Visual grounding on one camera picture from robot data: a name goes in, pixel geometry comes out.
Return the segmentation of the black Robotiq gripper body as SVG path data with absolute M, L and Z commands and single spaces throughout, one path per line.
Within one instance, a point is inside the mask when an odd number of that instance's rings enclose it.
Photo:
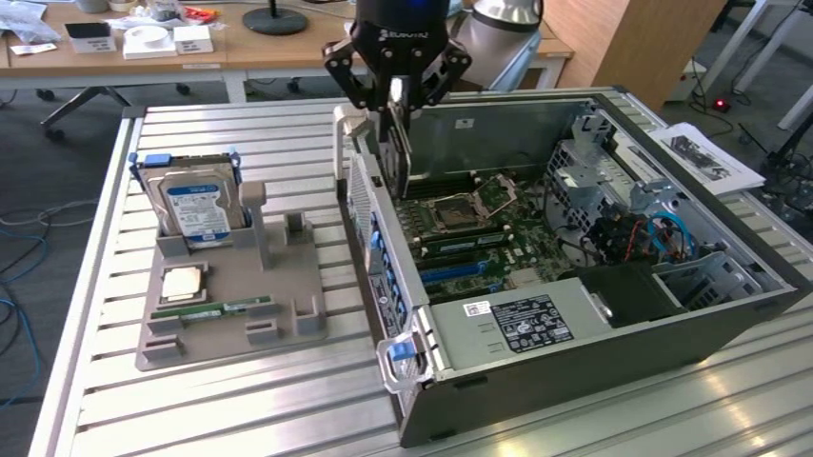
M 372 76 L 364 94 L 367 108 L 386 105 L 395 77 L 407 79 L 408 107 L 420 108 L 439 98 L 434 92 L 440 87 L 440 76 L 434 65 L 448 43 L 447 13 L 446 1 L 355 3 L 351 43 Z

